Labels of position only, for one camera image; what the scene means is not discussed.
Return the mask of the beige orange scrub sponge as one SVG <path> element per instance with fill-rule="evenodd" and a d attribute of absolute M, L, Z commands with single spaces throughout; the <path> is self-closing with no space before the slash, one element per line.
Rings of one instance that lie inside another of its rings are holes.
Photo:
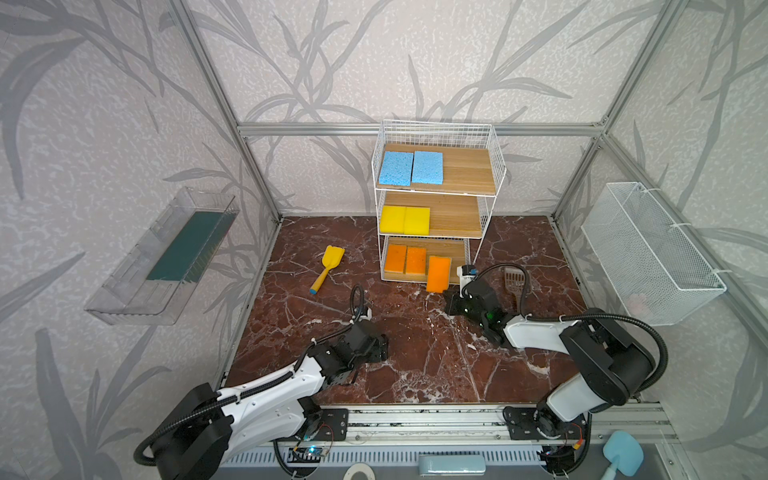
<path fill-rule="evenodd" d="M 388 245 L 384 263 L 385 273 L 403 274 L 405 272 L 407 249 L 406 245 Z"/>

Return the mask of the yellow foam sponge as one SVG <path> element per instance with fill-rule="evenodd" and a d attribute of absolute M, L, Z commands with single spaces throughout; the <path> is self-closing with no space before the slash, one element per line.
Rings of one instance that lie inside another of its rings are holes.
<path fill-rule="evenodd" d="M 403 233 L 413 236 L 430 234 L 430 209 L 425 207 L 406 207 Z"/>
<path fill-rule="evenodd" d="M 379 231 L 383 234 L 403 234 L 407 208 L 384 205 L 379 218 Z"/>

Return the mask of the blue cellulose sponge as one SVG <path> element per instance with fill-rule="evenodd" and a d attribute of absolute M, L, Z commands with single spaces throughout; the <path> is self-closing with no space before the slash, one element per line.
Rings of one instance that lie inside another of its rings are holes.
<path fill-rule="evenodd" d="M 442 185 L 443 181 L 443 154 L 436 151 L 416 151 L 413 154 L 411 182 Z"/>
<path fill-rule="evenodd" d="M 385 151 L 378 183 L 381 185 L 408 187 L 411 185 L 413 153 Z"/>

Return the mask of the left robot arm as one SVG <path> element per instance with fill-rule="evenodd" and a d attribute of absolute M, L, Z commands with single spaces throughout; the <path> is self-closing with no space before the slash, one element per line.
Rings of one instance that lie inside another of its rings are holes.
<path fill-rule="evenodd" d="M 135 463 L 163 479 L 210 479 L 231 457 L 280 439 L 319 432 L 315 394 L 348 385 L 365 364 L 388 357 L 388 339 L 371 321 L 362 286 L 350 293 L 351 320 L 313 340 L 287 366 L 235 387 L 190 390 L 133 452 Z"/>

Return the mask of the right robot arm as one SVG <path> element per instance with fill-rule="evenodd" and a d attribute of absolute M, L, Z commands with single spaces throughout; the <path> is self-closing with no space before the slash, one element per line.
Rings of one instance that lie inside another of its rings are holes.
<path fill-rule="evenodd" d="M 523 275 L 515 314 L 502 309 L 485 276 L 495 269 L 513 268 Z M 587 422 L 599 409 L 621 406 L 661 379 L 669 363 L 666 342 L 652 326 L 634 317 L 588 309 L 577 315 L 536 317 L 524 310 L 530 289 L 527 270 L 502 263 L 482 271 L 457 269 L 459 287 L 446 296 L 446 313 L 479 326 L 492 344 L 568 355 L 577 373 L 552 390 L 535 409 L 509 407 L 509 426 L 529 425 L 545 438 L 558 439 L 571 424 Z"/>

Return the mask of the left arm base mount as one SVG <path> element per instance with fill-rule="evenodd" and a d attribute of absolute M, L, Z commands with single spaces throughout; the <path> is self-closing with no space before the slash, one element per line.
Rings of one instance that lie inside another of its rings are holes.
<path fill-rule="evenodd" d="M 346 408 L 320 408 L 304 413 L 303 423 L 292 435 L 284 434 L 277 441 L 325 441 L 346 439 L 350 411 Z"/>

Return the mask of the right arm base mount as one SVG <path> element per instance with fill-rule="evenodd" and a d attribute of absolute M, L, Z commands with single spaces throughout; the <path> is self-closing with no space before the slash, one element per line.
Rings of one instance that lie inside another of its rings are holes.
<path fill-rule="evenodd" d="M 502 418 L 512 440 L 581 441 L 588 425 L 584 414 L 565 421 L 548 407 L 506 406 Z"/>

